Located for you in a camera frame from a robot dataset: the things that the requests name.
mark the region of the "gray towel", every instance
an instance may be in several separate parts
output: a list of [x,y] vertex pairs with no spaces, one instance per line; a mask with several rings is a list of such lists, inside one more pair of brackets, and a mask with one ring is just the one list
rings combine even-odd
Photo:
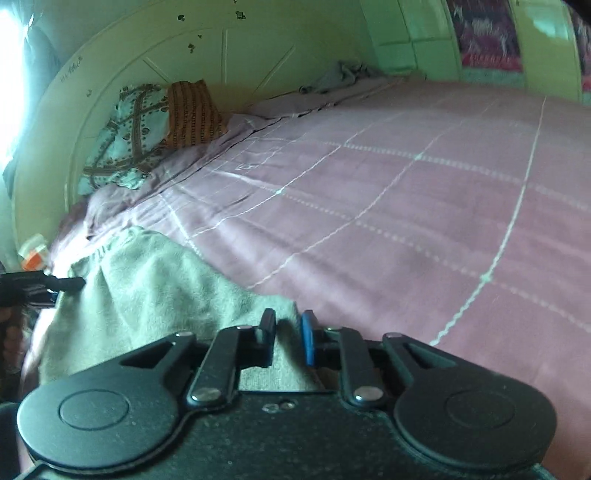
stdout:
[[300,88],[300,93],[328,93],[353,85],[359,79],[383,77],[384,73],[365,63],[339,60],[321,78]]
[[257,325],[265,308],[279,321],[273,366],[243,372],[244,390],[315,390],[305,366],[295,303],[248,292],[164,235],[132,227],[72,265],[78,295],[62,294],[47,332],[41,383],[71,375],[181,330],[212,339]]

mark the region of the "bed sheet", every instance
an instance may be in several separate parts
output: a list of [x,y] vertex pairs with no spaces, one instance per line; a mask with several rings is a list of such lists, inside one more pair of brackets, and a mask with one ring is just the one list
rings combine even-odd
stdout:
[[159,231],[324,324],[370,339],[404,332],[534,385],[558,411],[544,464],[582,480],[590,116],[517,90],[429,82],[279,121],[235,116],[241,133],[215,155],[179,152],[146,188],[108,186],[79,204],[54,244],[56,270],[129,225]]

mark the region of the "patterned pillowcase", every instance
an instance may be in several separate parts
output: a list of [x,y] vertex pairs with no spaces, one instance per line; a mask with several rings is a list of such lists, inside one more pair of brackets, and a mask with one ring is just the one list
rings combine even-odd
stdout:
[[168,87],[170,130],[166,144],[172,148],[209,143],[228,131],[204,80],[175,82]]
[[125,87],[86,160],[78,186],[91,194],[108,183],[135,190],[167,156],[168,96],[158,85]]

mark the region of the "cream headboard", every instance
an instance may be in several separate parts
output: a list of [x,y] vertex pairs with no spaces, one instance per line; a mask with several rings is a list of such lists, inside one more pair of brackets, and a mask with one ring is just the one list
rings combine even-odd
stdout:
[[55,237],[121,87],[205,79],[221,110],[239,111],[297,89],[335,60],[365,59],[358,38],[305,3],[163,0],[86,43],[49,86],[19,151],[17,245],[35,233]]

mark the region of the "window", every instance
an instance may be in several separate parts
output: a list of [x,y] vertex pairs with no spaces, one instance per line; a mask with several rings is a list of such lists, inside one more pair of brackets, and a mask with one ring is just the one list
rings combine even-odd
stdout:
[[25,111],[22,74],[27,28],[8,11],[0,11],[0,173],[12,159]]

